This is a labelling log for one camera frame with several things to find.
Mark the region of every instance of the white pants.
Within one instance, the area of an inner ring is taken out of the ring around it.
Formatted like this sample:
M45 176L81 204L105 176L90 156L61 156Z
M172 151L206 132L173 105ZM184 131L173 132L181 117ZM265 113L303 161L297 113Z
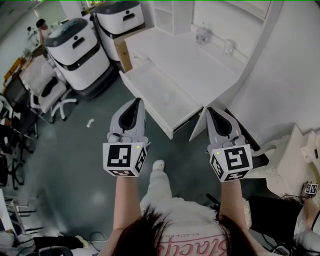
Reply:
M141 211L144 212L149 205L166 214L176 225L211 223L217 214L196 202L172 197L168 176L161 170L151 172L148 191L140 203Z

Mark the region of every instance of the white robot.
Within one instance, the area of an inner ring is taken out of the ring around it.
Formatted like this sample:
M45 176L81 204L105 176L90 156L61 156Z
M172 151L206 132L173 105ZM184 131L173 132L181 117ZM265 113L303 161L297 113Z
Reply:
M103 169L113 176L138 177L147 157L145 105L136 98L112 117L108 143L103 144ZM253 168L250 145L238 122L219 109L206 110L210 164L220 182L245 178Z

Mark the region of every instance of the white shoe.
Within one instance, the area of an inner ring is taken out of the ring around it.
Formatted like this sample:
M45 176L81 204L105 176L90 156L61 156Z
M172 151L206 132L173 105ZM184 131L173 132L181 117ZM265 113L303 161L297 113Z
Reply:
M76 235L75 237L78 238L78 240L81 242L83 248L89 248L89 242L85 240L82 236Z
M165 169L165 161L157 160L152 165L152 171L164 171Z

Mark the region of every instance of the open drawer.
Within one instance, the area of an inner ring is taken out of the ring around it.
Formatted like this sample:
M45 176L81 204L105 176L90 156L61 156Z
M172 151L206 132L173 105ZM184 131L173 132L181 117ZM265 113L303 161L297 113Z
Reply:
M143 99L147 112L170 139L203 108L150 60L119 73L125 86Z

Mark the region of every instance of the cardboard box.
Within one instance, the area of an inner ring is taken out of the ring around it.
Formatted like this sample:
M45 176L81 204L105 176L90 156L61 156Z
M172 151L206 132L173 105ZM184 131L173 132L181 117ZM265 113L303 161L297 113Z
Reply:
M145 27L137 31L125 34L114 40L115 49L116 49L116 52L118 53L120 63L124 72L128 72L132 70L132 65L131 65L129 52L128 52L125 39L147 29L149 29L149 27Z

